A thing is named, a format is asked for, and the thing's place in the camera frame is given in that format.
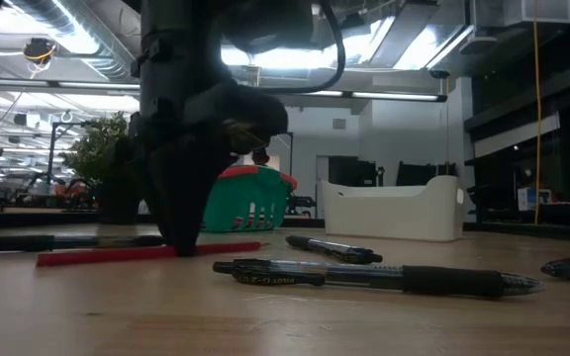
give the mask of ceiling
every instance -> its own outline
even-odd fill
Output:
[[[481,36],[494,37],[497,45],[488,52],[480,54],[461,54],[455,48],[444,57],[434,69],[447,70],[453,76],[459,75],[486,75],[498,70],[517,56],[531,51],[531,32],[529,22],[505,25],[503,2],[508,0],[481,0],[476,11],[473,7],[472,16],[466,14],[464,0],[439,0],[430,5],[423,5],[428,1],[413,0],[333,0],[332,4],[339,19],[348,14],[358,12],[366,22],[363,28],[370,34],[347,37],[345,46],[347,57],[350,58],[348,67],[341,80],[332,88],[345,91],[372,91],[372,92],[405,92],[418,94],[439,93],[441,83],[433,79],[423,69],[428,62],[442,48],[449,45],[459,36],[463,29],[470,24],[476,25]],[[15,3],[17,0],[6,0]],[[86,14],[83,28],[93,29],[98,35],[99,43],[109,46],[110,54],[119,55],[120,62],[130,62],[140,53],[140,15],[125,5],[122,0],[83,0],[73,1],[72,11],[81,10]],[[310,2],[315,14],[315,33],[313,40],[318,44],[325,44],[330,35],[323,28],[326,19],[318,15],[317,6]],[[546,42],[559,35],[564,28],[563,24],[541,24],[540,38]],[[94,54],[79,55],[60,43],[57,52],[48,67],[29,63],[21,51],[31,38],[45,38],[54,41],[51,33],[44,25],[29,20],[18,11],[10,7],[3,7],[0,11],[0,78],[41,79],[55,81],[87,81],[109,82],[107,76],[100,74],[97,66],[94,67]],[[362,48],[361,41],[367,47]],[[295,87],[318,85],[326,81],[334,72],[334,47],[319,48],[314,54],[315,62],[311,68],[306,68],[309,60],[301,55],[308,53],[287,52],[285,55],[288,65],[300,61],[304,65],[294,65],[293,68],[283,68],[274,62],[278,55],[263,57],[255,56],[252,60],[272,60],[272,63],[260,70],[260,86],[265,87]],[[369,55],[370,59],[361,59]],[[241,59],[247,58],[243,53]],[[243,66],[230,62],[232,73],[237,79],[242,78]],[[133,82],[134,79],[124,78],[121,81]],[[72,114],[72,121],[81,121],[91,117],[99,117],[116,111],[132,113],[138,109],[139,102],[135,97],[124,95],[73,95],[73,94],[46,94],[24,93],[17,91],[0,91],[0,147],[7,148],[6,162],[11,168],[24,168],[29,172],[47,164],[46,149],[49,147],[50,128],[20,127],[13,123],[15,112],[41,113],[44,118],[59,118],[63,113]],[[4,117],[17,100],[12,114]],[[350,99],[331,99],[316,97],[282,97],[284,104],[297,107],[345,107],[358,113],[364,107],[365,101]],[[68,149],[71,143],[82,131],[72,128],[56,143],[57,149]],[[11,143],[10,136],[16,135],[20,141]],[[28,165],[31,154],[35,160]],[[9,173],[2,170],[0,174]]]

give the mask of table surface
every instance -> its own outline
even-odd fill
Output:
[[[5,233],[127,234],[154,226],[56,226]],[[539,267],[570,241],[468,233],[450,243],[323,238],[373,248],[388,264],[498,269],[541,279],[546,292],[485,301],[337,287],[258,287],[215,274],[240,257],[323,261],[286,246],[295,232],[200,237],[261,240],[244,254],[35,268],[0,254],[0,355],[570,355],[570,283]]]

